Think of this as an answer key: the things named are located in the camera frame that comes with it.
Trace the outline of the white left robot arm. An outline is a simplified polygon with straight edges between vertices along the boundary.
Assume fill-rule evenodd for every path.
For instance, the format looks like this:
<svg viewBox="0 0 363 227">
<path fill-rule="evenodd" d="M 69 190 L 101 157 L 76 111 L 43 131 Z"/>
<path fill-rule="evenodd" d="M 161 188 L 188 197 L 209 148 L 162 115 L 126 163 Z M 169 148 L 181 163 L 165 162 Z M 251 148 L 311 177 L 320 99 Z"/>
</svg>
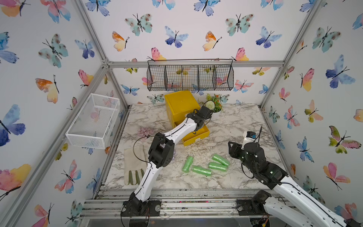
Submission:
<svg viewBox="0 0 363 227">
<path fill-rule="evenodd" d="M 213 101 L 207 101 L 199 110 L 186 115 L 178 126 L 164 133 L 157 133 L 148 151 L 147 169 L 138 188 L 130 195 L 129 201 L 143 204 L 151 196 L 154 183 L 160 172 L 173 159 L 175 145 L 189 133 L 197 132 L 210 119 L 215 108 Z"/>
</svg>

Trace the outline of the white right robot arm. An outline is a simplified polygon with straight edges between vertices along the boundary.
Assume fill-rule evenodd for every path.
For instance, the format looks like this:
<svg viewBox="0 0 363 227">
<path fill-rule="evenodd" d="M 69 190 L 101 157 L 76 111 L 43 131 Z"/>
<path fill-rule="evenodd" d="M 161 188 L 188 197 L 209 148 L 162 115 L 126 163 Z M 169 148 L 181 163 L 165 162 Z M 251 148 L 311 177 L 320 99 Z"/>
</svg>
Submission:
<svg viewBox="0 0 363 227">
<path fill-rule="evenodd" d="M 260 190 L 252 198 L 238 200 L 236 209 L 240 215 L 271 215 L 291 227 L 361 227 L 353 218 L 345 219 L 331 211 L 300 187 L 280 166 L 267 161 L 264 149 L 259 145 L 259 135 L 244 133 L 242 144 L 228 142 L 229 155 L 241 162 L 252 177 L 292 203 L 291 208 L 267 191 Z"/>
</svg>

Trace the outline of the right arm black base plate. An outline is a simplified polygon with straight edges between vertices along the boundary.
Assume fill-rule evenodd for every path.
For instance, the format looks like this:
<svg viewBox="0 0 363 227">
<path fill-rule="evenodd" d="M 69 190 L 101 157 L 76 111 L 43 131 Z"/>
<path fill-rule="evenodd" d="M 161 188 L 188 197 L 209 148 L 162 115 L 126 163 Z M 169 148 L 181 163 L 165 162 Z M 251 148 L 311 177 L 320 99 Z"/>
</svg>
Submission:
<svg viewBox="0 0 363 227">
<path fill-rule="evenodd" d="M 236 210 L 239 216 L 264 215 L 266 200 L 272 197 L 264 190 L 258 191 L 252 198 L 236 201 Z"/>
</svg>

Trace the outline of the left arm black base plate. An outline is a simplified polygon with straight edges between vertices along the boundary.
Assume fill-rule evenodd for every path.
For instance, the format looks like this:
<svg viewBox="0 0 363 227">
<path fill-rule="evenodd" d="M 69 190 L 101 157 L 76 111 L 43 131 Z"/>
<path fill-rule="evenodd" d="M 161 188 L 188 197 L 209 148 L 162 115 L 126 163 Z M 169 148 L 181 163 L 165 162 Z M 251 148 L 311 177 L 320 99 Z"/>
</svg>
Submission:
<svg viewBox="0 0 363 227">
<path fill-rule="evenodd" d="M 142 202 L 132 199 L 123 203 L 121 215 L 123 217 L 158 217 L 161 211 L 161 201 L 149 200 Z"/>
</svg>

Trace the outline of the yellow plastic drawer unit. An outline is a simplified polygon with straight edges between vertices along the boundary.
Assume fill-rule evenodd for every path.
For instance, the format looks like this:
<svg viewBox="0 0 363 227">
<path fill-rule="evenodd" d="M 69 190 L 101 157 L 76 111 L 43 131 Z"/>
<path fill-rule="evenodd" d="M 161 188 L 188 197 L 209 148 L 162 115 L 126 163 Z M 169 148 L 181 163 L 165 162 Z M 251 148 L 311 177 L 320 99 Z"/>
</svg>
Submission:
<svg viewBox="0 0 363 227">
<path fill-rule="evenodd" d="M 166 112 L 172 128 L 180 125 L 186 115 L 192 113 L 195 109 L 200 109 L 200 106 L 193 94 L 190 91 L 177 91 L 164 96 Z M 183 145 L 189 146 L 209 136 L 210 131 L 207 126 L 203 126 L 197 132 L 187 134 L 183 139 Z"/>
</svg>

